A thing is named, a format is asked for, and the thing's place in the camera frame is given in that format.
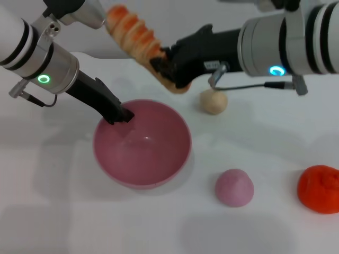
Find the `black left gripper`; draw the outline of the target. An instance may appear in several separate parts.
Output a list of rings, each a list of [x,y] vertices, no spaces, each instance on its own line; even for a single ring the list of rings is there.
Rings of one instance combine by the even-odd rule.
[[[95,109],[111,125],[129,122],[135,116],[100,79],[93,79],[82,71],[66,93]]]

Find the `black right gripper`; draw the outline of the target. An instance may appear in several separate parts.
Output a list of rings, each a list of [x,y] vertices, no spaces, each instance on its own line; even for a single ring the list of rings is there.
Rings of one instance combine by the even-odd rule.
[[[214,33],[212,25],[207,24],[171,47],[161,47],[165,57],[154,57],[149,62],[177,88],[184,88],[195,78],[213,73],[218,68],[215,62],[227,63],[230,72],[242,72],[238,60],[239,34],[240,29]]]

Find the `long striped bread roll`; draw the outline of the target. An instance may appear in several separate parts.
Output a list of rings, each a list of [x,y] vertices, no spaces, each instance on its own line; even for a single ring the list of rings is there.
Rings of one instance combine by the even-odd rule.
[[[160,58],[166,60],[166,54],[161,50],[162,43],[154,36],[154,31],[146,27],[143,19],[130,11],[126,6],[118,4],[106,12],[106,30],[119,48],[138,64],[147,69],[168,91],[173,94],[184,94],[189,88],[177,88],[173,81],[163,77],[150,63],[150,60]]]

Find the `pink plastic bowl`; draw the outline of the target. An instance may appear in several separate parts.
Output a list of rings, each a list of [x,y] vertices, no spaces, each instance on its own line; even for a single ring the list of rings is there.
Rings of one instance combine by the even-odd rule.
[[[125,102],[134,113],[128,123],[100,120],[93,152],[100,168],[117,183],[133,189],[166,184],[185,166],[192,139],[184,118],[172,107],[150,99]]]

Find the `beige round bun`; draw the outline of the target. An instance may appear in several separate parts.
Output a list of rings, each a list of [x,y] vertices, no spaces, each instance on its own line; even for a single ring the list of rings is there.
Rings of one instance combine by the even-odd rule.
[[[218,115],[222,113],[227,104],[228,99],[223,92],[208,89],[200,93],[200,105],[209,114]]]

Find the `pink round bun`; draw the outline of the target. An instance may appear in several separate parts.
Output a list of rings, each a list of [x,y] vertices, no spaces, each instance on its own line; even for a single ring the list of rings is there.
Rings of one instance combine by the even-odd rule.
[[[224,205],[242,207],[252,200],[254,184],[243,170],[226,170],[216,181],[215,194],[217,199]]]

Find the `orange-red round bun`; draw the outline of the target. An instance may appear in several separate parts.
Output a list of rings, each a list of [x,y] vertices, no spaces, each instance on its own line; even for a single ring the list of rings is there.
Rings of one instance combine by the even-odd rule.
[[[298,180],[297,196],[314,212],[339,213],[339,170],[325,165],[305,169]]]

